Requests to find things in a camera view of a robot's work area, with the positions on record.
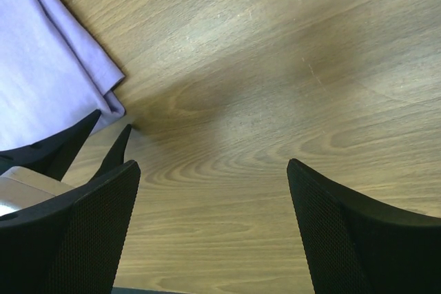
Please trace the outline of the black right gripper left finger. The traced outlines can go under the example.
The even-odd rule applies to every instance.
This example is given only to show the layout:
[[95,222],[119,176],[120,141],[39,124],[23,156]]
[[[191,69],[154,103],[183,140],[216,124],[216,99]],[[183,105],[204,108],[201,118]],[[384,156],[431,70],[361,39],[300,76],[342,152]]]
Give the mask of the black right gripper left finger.
[[2,293],[111,293],[141,170],[134,160],[1,217]]

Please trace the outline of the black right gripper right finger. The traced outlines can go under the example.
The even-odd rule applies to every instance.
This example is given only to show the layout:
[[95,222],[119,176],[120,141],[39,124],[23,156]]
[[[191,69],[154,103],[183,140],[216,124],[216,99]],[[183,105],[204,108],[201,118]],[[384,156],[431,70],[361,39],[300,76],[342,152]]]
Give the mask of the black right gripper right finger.
[[297,159],[289,191],[315,293],[439,293],[440,219],[385,204]]

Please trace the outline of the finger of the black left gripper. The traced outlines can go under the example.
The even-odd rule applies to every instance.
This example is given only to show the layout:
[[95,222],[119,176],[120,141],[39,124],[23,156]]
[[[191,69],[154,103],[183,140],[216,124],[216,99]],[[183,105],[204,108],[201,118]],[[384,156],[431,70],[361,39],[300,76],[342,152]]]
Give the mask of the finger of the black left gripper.
[[1,152],[1,174],[24,167],[61,180],[101,117],[95,110],[77,124],[31,145]]
[[103,159],[101,166],[98,168],[94,177],[98,178],[107,172],[119,167],[124,163],[125,149],[132,131],[131,125],[126,125],[118,138],[114,141],[110,150]]

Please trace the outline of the purple t shirt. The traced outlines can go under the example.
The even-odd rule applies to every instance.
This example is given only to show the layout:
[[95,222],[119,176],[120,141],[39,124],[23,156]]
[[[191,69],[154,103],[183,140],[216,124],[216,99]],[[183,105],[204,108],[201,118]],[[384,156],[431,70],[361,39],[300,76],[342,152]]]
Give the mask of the purple t shirt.
[[123,117],[123,73],[60,0],[1,0],[1,148],[31,145],[95,110]]

